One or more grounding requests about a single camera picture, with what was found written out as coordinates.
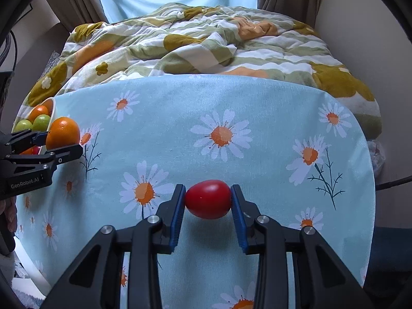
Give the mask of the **person's left hand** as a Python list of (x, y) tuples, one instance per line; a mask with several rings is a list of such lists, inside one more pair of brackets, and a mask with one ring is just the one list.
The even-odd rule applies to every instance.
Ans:
[(9, 232), (16, 232), (18, 228), (16, 197), (0, 201), (0, 214), (5, 215)]

